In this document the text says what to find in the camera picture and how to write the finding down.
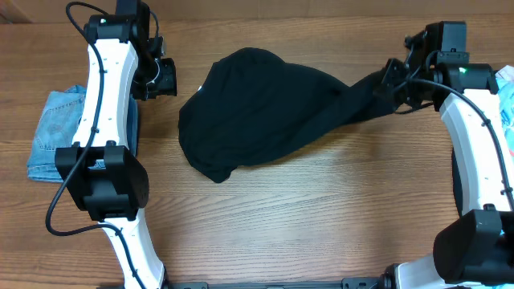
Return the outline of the black t-shirt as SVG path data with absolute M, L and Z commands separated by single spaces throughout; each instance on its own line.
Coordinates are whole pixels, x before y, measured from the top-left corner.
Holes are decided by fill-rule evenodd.
M 341 125 L 387 116 L 373 94 L 376 71 L 352 86 L 323 71 L 243 48 L 213 63 L 179 112 L 179 143 L 190 165 L 215 183 L 239 166 L 285 157 Z

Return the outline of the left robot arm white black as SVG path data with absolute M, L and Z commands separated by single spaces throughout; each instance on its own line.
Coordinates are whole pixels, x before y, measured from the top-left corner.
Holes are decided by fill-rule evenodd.
M 149 178 L 129 150 L 130 100 L 175 96 L 174 61 L 165 41 L 149 29 L 157 16 L 141 0 L 118 0 L 114 13 L 96 8 L 77 30 L 88 43 L 88 85 L 80 124 L 71 145 L 55 152 L 63 179 L 47 211 L 45 225 L 56 236 L 51 215 L 64 191 L 92 225 L 69 235 L 102 229 L 124 275 L 124 288 L 168 288 L 145 220 Z

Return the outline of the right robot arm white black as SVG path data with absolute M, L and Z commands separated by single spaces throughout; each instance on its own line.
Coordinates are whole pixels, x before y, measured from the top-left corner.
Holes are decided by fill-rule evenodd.
M 431 102 L 451 136 L 459 218 L 424 258 L 393 265 L 379 288 L 491 288 L 513 282 L 513 163 L 492 67 L 472 63 L 465 22 L 431 23 L 405 39 L 376 94 L 394 109 Z

